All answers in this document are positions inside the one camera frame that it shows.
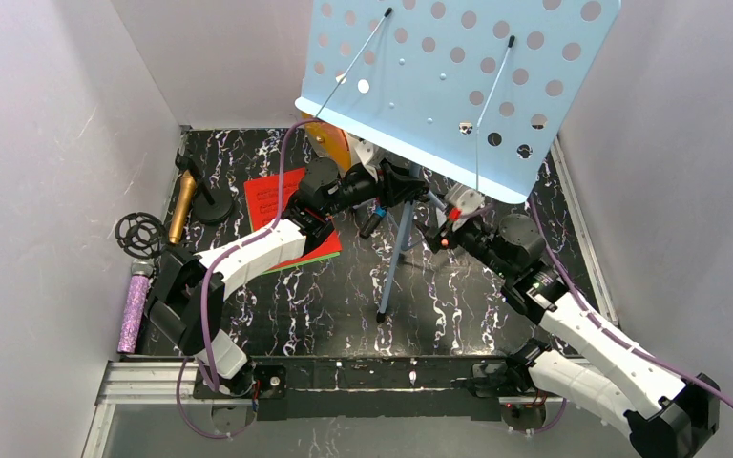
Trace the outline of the red sheet music page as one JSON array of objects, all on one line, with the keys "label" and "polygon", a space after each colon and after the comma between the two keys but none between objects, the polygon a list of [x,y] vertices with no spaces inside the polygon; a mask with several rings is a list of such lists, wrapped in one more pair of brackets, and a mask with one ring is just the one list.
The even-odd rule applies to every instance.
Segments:
[{"label": "red sheet music page", "polygon": [[[283,204],[286,204],[287,199],[297,190],[303,177],[304,168],[293,169],[283,174]],[[277,184],[277,175],[254,178],[244,183],[249,222],[251,217],[274,218],[276,216]]]}]

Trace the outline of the light blue music stand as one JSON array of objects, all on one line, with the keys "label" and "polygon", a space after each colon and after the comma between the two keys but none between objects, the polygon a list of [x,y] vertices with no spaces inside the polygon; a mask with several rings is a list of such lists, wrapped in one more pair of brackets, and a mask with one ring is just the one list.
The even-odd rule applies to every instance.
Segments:
[{"label": "light blue music stand", "polygon": [[619,1],[315,1],[296,108],[524,202]]}]

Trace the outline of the purple glitter microphone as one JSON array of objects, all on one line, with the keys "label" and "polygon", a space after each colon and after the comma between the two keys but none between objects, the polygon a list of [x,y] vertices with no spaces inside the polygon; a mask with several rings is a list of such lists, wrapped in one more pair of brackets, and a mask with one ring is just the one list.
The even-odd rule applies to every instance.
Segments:
[{"label": "purple glitter microphone", "polygon": [[118,337],[117,352],[119,354],[133,354],[136,350],[144,305],[151,287],[154,270],[155,267],[149,260],[135,260],[132,263],[131,277]]}]

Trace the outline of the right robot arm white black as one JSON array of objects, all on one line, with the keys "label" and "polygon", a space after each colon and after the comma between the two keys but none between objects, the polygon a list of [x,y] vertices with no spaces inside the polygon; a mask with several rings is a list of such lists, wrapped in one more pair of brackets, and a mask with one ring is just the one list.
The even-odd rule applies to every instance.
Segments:
[{"label": "right robot arm white black", "polygon": [[604,320],[543,259],[546,242],[531,218],[512,214],[492,227],[420,224],[433,251],[462,248],[503,280],[513,310],[587,360],[576,364],[545,343],[529,342],[506,360],[519,389],[559,395],[624,435],[641,457],[692,457],[720,427],[716,384],[701,373],[678,376],[652,362],[638,343]]}]

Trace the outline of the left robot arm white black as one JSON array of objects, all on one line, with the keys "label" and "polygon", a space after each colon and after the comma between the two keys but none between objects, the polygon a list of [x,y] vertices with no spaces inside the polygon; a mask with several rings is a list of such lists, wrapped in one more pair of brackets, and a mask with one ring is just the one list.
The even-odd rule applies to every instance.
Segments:
[{"label": "left robot arm white black", "polygon": [[368,201],[382,208],[411,203],[428,191],[424,179],[386,159],[375,174],[362,164],[341,174],[332,159],[316,158],[264,227],[204,252],[164,249],[145,314],[183,355],[199,363],[211,390],[246,392],[254,384],[248,356],[220,328],[228,297],[275,266],[320,247],[333,232],[332,216]]}]

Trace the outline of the gold microphone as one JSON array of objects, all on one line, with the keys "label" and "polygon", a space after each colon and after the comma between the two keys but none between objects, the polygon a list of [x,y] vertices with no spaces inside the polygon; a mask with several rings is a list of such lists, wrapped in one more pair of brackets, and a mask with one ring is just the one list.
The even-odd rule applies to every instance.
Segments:
[{"label": "gold microphone", "polygon": [[178,245],[182,238],[184,226],[189,215],[192,200],[197,190],[197,183],[189,171],[185,171],[178,182],[178,197],[173,212],[167,241]]}]

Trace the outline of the black shock-mount tripod stand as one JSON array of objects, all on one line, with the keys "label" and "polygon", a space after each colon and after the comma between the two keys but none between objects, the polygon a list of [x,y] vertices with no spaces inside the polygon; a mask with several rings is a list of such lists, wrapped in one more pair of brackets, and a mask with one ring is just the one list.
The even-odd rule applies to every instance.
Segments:
[{"label": "black shock-mount tripod stand", "polygon": [[161,220],[146,212],[133,212],[122,217],[114,228],[118,247],[136,260],[157,258],[166,241],[166,230]]}]

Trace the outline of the green sheet music page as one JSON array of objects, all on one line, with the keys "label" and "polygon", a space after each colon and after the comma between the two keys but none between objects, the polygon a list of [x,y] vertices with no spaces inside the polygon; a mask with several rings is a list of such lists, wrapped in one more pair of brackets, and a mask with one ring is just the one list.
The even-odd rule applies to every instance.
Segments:
[{"label": "green sheet music page", "polygon": [[[261,229],[265,225],[269,224],[272,218],[273,217],[270,217],[270,218],[251,217],[251,221],[250,221],[251,231],[254,232],[256,230]],[[266,271],[265,273],[275,273],[275,272],[283,271],[285,269],[310,264],[312,262],[329,260],[329,259],[339,256],[341,251],[342,251],[342,244],[340,242],[338,232],[334,228],[333,232],[329,235],[329,237],[325,240],[325,242],[322,243],[322,245],[319,246],[318,248],[314,249],[312,252],[300,258],[297,258],[295,260],[286,261],[281,264],[278,264],[275,267],[271,268],[270,270]]]}]

